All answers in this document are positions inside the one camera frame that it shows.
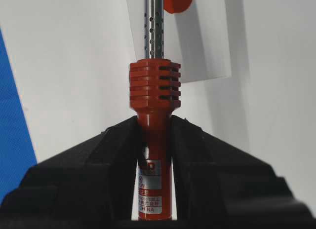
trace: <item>ventilation hole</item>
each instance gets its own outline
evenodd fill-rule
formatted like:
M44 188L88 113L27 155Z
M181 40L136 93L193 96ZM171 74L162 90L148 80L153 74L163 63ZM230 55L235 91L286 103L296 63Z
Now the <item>ventilation hole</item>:
M160 70L170 70L170 67L168 67L168 66L160 66L159 69Z
M170 86L160 86L160 90L170 90Z
M162 80L168 80L170 77L168 77L168 76L160 76L159 78L162 79Z
M163 100L170 100L172 97L171 96L160 95L159 98L163 99Z

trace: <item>product label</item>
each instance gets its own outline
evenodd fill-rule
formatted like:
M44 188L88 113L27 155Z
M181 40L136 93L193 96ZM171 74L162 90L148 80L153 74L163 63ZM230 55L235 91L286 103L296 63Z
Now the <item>product label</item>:
M162 213L160 160L146 159L139 165L138 210L148 214Z

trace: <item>perforated metal tube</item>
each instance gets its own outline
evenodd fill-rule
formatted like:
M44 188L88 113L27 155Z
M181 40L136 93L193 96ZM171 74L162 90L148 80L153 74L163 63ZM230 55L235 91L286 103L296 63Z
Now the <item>perforated metal tube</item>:
M163 0L145 0L145 59L163 58Z

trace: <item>white backdrop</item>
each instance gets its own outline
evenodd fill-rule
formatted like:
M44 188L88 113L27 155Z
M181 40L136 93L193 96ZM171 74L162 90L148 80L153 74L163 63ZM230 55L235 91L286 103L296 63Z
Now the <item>white backdrop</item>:
M127 0L136 59L144 57L144 0ZM193 0L177 14L164 13L164 54L181 64L181 82L231 75L225 0Z
M174 113L270 163L315 212L314 1L225 0L232 76L183 84ZM0 25L38 161L134 115L126 0L0 0Z

